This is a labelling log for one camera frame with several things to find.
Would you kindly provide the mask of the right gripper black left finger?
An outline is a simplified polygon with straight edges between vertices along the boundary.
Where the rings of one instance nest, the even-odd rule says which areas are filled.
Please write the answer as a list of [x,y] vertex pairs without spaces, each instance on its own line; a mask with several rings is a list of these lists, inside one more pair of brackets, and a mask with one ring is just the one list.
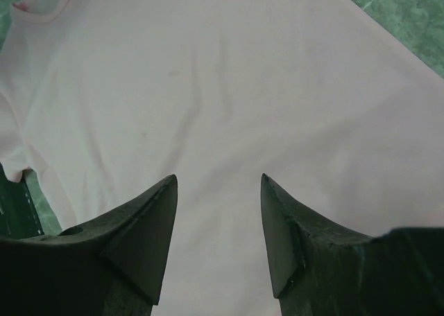
[[56,236],[1,239],[2,315],[150,315],[178,204],[165,177],[133,200]]

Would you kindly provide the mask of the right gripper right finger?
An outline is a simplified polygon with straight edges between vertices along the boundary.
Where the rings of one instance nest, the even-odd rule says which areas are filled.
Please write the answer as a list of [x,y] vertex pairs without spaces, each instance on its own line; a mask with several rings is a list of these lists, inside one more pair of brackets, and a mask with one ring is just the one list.
[[442,228],[360,234],[267,175],[260,198],[272,291],[283,315],[443,314]]

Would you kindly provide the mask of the pink t shirt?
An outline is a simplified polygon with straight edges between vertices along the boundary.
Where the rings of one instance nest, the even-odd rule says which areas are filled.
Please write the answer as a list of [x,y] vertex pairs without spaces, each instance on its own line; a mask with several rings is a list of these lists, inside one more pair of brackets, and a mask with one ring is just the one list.
[[174,174],[156,315],[272,315],[272,177],[368,235],[443,224],[443,79],[351,0],[21,0],[1,165],[60,226]]

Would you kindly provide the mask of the black base beam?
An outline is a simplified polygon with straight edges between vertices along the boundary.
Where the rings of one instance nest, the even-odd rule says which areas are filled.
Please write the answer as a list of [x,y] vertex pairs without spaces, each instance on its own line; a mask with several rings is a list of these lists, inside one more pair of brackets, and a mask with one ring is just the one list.
[[0,172],[0,206],[1,237],[23,239],[44,234],[25,179],[9,181],[3,166]]

